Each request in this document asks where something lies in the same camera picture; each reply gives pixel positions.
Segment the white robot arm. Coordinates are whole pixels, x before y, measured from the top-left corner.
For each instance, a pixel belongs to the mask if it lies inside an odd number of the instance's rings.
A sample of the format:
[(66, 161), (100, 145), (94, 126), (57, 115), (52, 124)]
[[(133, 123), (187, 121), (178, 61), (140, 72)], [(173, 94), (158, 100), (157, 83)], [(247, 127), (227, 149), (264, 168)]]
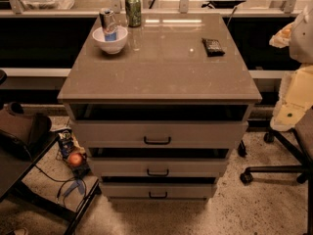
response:
[(283, 76), (270, 121), (272, 129), (287, 131), (313, 106), (313, 4), (306, 5), (292, 23), (271, 37), (269, 44), (288, 47), (290, 57), (300, 63), (299, 69)]

